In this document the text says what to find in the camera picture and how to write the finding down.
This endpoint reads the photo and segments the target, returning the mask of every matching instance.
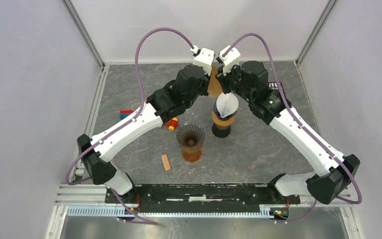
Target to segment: metal strip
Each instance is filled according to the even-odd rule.
[[[340,208],[349,239],[361,239],[352,208]]]
[[[68,206],[53,207],[52,217],[50,218],[49,226],[45,234],[45,239],[59,239],[61,237],[67,211]]]
[[[269,207],[260,207],[259,213],[139,213],[143,217],[157,218],[274,218]],[[122,206],[69,206],[67,216],[134,217]]]
[[[326,7],[324,8],[323,12],[320,15],[320,18],[318,19],[317,23],[314,26],[314,29],[312,30],[310,36],[308,37],[307,42],[305,43],[304,47],[302,48],[301,53],[299,54],[298,58],[296,59],[295,63],[301,64],[301,62],[304,60],[305,56],[307,55],[307,52],[310,50],[313,42],[317,38],[317,35],[319,34],[320,30],[322,29],[324,23],[326,22],[327,18],[329,17],[330,12],[333,10],[334,6],[336,5],[338,0],[329,0]]]
[[[104,85],[106,83],[108,71],[109,66],[105,66],[97,82],[97,87],[93,96],[92,106],[90,107],[89,118],[87,119],[86,124],[86,134],[89,136],[93,135],[93,131],[95,129],[97,114],[100,107],[100,102],[103,95]]]
[[[97,114],[100,107],[100,102],[103,95],[104,85],[106,83],[109,67],[110,66],[105,66],[102,72],[100,73],[99,79],[97,81],[96,89],[93,94],[93,101],[92,101],[92,105],[90,106],[89,117],[87,119],[86,127],[85,127],[86,128],[85,134],[87,134],[88,136],[93,135],[93,131],[95,129]],[[77,157],[78,154],[79,154],[79,151],[77,149],[75,157]],[[77,165],[74,167],[74,169],[71,171],[71,176],[70,176],[71,181],[74,180],[75,175],[83,175],[84,171],[85,171],[85,167],[83,165],[83,162],[80,160],[77,163]]]
[[[65,8],[67,9],[68,13],[70,14],[72,20],[74,21],[74,24],[77,26],[77,29],[81,34],[81,37],[84,39],[84,42],[86,42],[87,47],[92,52],[92,55],[95,58],[97,64],[103,69],[104,62],[103,62],[102,58],[100,57],[92,39],[90,38],[90,35],[86,30],[86,27],[84,26],[83,22],[81,21],[81,18],[78,15],[78,12],[75,9],[72,1],[71,0],[62,0],[62,2],[64,3]]]

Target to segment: cable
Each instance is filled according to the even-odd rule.
[[[276,84],[279,86],[279,78],[277,76],[277,73],[276,73],[276,69],[275,69],[275,64],[273,62],[273,59],[272,59],[272,54],[270,53],[270,49],[269,47],[267,46],[267,43],[266,41],[258,34],[255,34],[255,33],[247,33],[247,34],[244,34],[242,35],[240,38],[238,38],[226,51],[225,53],[223,53],[223,57],[225,57],[228,52],[234,48],[236,46],[236,44],[238,44],[242,39],[244,39],[245,37],[247,36],[255,36],[256,38],[258,38],[264,45],[264,48],[266,49],[266,52],[267,52],[267,56],[269,57],[269,61],[270,61],[270,64],[272,65],[272,71],[273,71],[273,76],[275,78],[275,82]],[[279,87],[279,93],[281,95],[281,98],[282,98],[282,101],[284,102],[284,105],[287,109],[287,111],[289,112],[289,114],[292,116],[293,120],[295,122],[298,123],[298,125],[306,132],[308,133],[308,135],[310,135],[310,137],[316,142],[318,143],[318,145],[320,145],[329,155],[330,157],[332,157],[338,164],[339,166],[341,166],[343,168],[343,170],[345,171],[345,173],[348,175],[349,179],[352,181],[352,183],[354,184],[354,188],[355,188],[355,191],[357,192],[357,197],[358,197],[358,200],[356,201],[352,201],[352,200],[349,200],[349,199],[346,199],[346,198],[342,198],[340,196],[337,196],[336,198],[342,200],[342,201],[345,201],[347,203],[353,203],[353,204],[360,204],[362,202],[362,195],[361,195],[361,191],[360,191],[360,188],[357,184],[357,182],[355,181],[355,178],[354,176],[352,175],[352,173],[349,171],[349,169],[343,164],[343,162],[341,162],[337,157],[335,157],[334,153],[326,146],[324,145],[319,138],[317,138],[311,131],[309,131],[305,126],[302,126],[302,123],[301,121],[299,121],[298,117],[295,116],[295,114],[290,110],[290,107],[289,107],[289,104],[287,103],[286,101],[286,97],[285,97],[285,94],[283,92],[283,89],[282,87]]]
[[[141,92],[141,104],[140,104],[140,109],[138,110],[138,112],[132,117],[133,119],[136,119],[140,116],[141,112],[143,112],[144,110],[144,103],[145,103],[145,96],[144,96],[144,89],[143,89],[143,83],[141,81],[141,77],[140,77],[140,72],[139,72],[139,69],[138,69],[138,54],[140,53],[140,49],[141,49],[141,46],[143,45],[144,41],[150,36],[152,35],[153,33],[156,33],[156,32],[159,32],[159,31],[170,31],[170,32],[173,32],[173,33],[176,33],[178,34],[180,37],[182,37],[187,43],[188,45],[190,45],[191,49],[194,49],[194,45],[191,43],[191,41],[185,36],[183,35],[182,33],[180,33],[179,31],[175,30],[175,29],[172,29],[172,28],[167,28],[167,27],[161,27],[161,28],[156,28],[152,31],[149,31],[142,39],[141,41],[139,42],[138,46],[137,46],[137,50],[135,51],[135,58],[134,58],[134,64],[135,64],[135,73],[137,75],[137,80],[138,80],[138,84],[139,84],[139,87],[140,87],[140,92]],[[128,120],[127,122],[123,123],[121,126],[117,127],[116,129],[112,130],[111,132],[109,132],[108,134],[106,134],[104,137],[102,137],[98,142],[96,142],[95,144],[93,144],[92,146],[88,147],[84,152],[82,152],[80,155],[78,155],[78,157],[74,160],[74,162],[70,165],[67,173],[65,174],[65,182],[68,184],[68,185],[77,185],[77,184],[81,184],[82,182],[85,182],[87,180],[90,179],[90,177],[87,177],[87,178],[84,178],[84,179],[81,179],[80,181],[77,181],[77,182],[70,182],[70,174],[71,174],[71,171],[73,170],[73,168],[75,167],[75,165],[78,163],[78,161],[80,159],[82,159],[88,152],[90,152],[91,150],[93,150],[95,147],[97,147],[98,145],[100,145],[100,142],[103,142],[105,141],[107,138],[109,138],[110,136],[112,136],[114,133],[118,132],[119,130],[121,130],[122,128],[124,128],[125,126],[127,126],[128,124],[130,124],[131,122],[133,122],[132,119]],[[136,224],[152,224],[152,225],[156,225],[157,223],[156,222],[152,222],[150,220],[147,220],[145,218],[142,218],[140,217],[139,215],[137,215],[136,213],[132,212],[125,204],[124,202],[121,200],[121,198],[118,196],[118,193],[111,189],[112,192],[115,194],[116,198],[118,199],[118,201],[124,206],[124,208],[129,212],[131,213],[132,215],[134,215],[135,217],[143,220],[143,222],[136,222],[136,221],[125,221],[125,222],[128,222],[128,223],[136,223]]]
[[[273,221],[273,222],[275,224],[289,224],[289,223],[296,223],[298,221],[304,220],[305,218],[307,218],[314,211],[314,208],[315,208],[316,204],[317,204],[317,200],[314,201],[314,203],[312,204],[310,210],[308,210],[308,212],[304,216],[302,216],[300,218],[292,219],[292,220],[285,221],[285,222],[281,222],[281,221]]]
[[[145,219],[141,216],[139,216],[137,213],[131,211],[131,209],[129,207],[127,207],[125,205],[125,203],[121,200],[121,198],[119,197],[118,193],[113,189],[111,188],[110,189],[112,191],[112,193],[115,195],[116,199],[122,204],[122,206],[129,212],[131,213],[132,215],[134,215],[136,218],[138,219],[141,219],[143,220],[143,222],[137,222],[137,221],[124,221],[126,223],[136,223],[136,224],[151,224],[151,225],[157,225],[158,223],[157,222],[153,222],[153,221],[150,221],[148,219]]]

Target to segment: gray speckled mat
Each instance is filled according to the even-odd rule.
[[[176,77],[187,64],[140,65],[146,96]],[[269,80],[273,74],[269,63]],[[287,98],[299,114],[317,130],[302,81],[293,62],[276,62],[279,80]],[[217,138],[211,132],[214,98],[199,97],[179,122],[192,121],[205,132],[202,157],[195,163],[182,158],[176,141],[176,130],[167,127],[153,129],[126,146],[114,159],[114,164],[127,172],[134,183],[221,183],[268,182],[280,173],[312,171],[305,158],[277,131],[252,115],[248,104],[239,98],[239,109],[232,132],[227,138]],[[133,65],[110,66],[101,100],[94,134],[114,124],[120,110],[135,110],[140,106],[140,92]],[[161,155],[167,154],[171,165],[165,171]]]

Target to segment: black rubber base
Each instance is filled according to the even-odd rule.
[[[218,138],[226,138],[230,134],[230,126],[227,129],[219,129],[216,127],[216,124],[213,123],[213,126],[211,127],[211,131],[213,132],[214,136]]]

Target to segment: orange toy piece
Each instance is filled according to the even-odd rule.
[[[179,126],[178,118],[172,118],[170,121],[164,123],[170,131],[174,131]]]

